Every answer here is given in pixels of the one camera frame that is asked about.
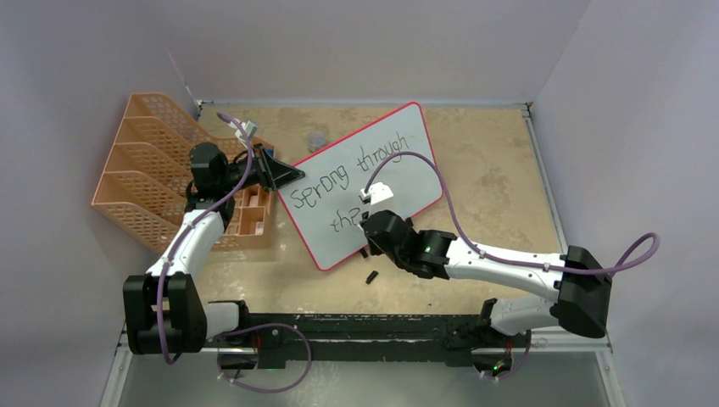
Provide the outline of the black marker cap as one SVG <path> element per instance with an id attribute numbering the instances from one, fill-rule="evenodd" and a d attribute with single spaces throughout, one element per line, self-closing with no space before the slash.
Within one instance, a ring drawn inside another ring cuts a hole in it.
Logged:
<path id="1" fill-rule="evenodd" d="M 378 272 L 378 271 L 376 271 L 376 270 L 372 271 L 372 272 L 366 277 L 365 283 L 366 283 L 367 285 L 370 285 L 370 284 L 376 279 L 376 277 L 377 277 L 378 275 L 379 275 L 379 272 Z"/>

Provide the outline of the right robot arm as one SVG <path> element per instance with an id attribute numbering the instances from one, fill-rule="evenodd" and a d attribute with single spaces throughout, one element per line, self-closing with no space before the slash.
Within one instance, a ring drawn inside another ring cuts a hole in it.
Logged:
<path id="1" fill-rule="evenodd" d="M 611 277 L 585 248 L 565 254 L 530 254 L 466 243 L 447 231 L 415 231 L 390 210 L 359 224 L 372 255 L 386 255 L 400 270 L 422 279 L 469 279 L 526 292 L 523 298 L 490 299 L 476 323 L 478 338 L 495 345 L 507 336 L 560 326 L 581 337 L 607 333 Z"/>

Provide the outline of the clear jar of clips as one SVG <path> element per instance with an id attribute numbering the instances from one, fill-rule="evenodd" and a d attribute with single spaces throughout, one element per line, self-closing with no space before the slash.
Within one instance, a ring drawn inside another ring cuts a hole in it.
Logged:
<path id="1" fill-rule="evenodd" d="M 311 131 L 307 135 L 307 146 L 310 153 L 316 153 L 328 146 L 329 136 L 324 131 Z"/>

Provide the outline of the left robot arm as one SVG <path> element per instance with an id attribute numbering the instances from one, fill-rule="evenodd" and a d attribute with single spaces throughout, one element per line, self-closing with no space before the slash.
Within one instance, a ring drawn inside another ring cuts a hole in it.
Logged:
<path id="1" fill-rule="evenodd" d="M 131 352 L 161 354 L 170 365 L 211 338 L 221 336 L 233 347 L 250 341 L 253 324 L 244 301 L 204 304 L 194 279 L 229 228 L 237 192 L 254 186 L 273 192 L 306 176 L 261 144 L 230 161 L 216 144 L 202 142 L 189 159 L 192 180 L 178 232 L 160 258 L 143 275 L 128 277 L 122 289 Z"/>

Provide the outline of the red-framed whiteboard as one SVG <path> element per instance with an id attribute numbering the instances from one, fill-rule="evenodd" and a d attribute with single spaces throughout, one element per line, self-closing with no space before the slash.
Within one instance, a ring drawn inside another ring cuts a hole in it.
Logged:
<path id="1" fill-rule="evenodd" d="M 297 162 L 304 178 L 278 194 L 316 267 L 330 270 L 365 246 L 368 181 L 389 186 L 391 209 L 404 218 L 437 202 L 443 192 L 426 164 L 434 159 L 421 106 L 411 102 Z"/>

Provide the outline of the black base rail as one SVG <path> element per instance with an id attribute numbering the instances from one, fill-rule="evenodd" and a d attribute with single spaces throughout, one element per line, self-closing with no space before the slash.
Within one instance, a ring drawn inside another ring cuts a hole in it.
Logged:
<path id="1" fill-rule="evenodd" d="M 479 315 L 357 315 L 251 313 L 241 327 L 256 333 L 205 340 L 195 329 L 189 345 L 170 329 L 170 354 L 217 352 L 258 359 L 260 369 L 281 369 L 288 361 L 436 362 L 449 367 L 490 370 L 510 356 L 521 357 L 527 345 L 539 352 L 593 352 L 609 346 L 607 338 L 588 338 L 559 327 L 506 338 L 481 326 Z"/>

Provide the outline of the orange plastic file organizer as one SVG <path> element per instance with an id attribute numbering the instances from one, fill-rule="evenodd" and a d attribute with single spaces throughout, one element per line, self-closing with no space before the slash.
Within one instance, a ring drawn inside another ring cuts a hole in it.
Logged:
<path id="1" fill-rule="evenodd" d="M 190 150 L 212 142 L 235 158 L 235 137 L 214 137 L 161 92 L 131 94 L 92 206 L 152 252 L 178 232 L 191 177 Z"/>

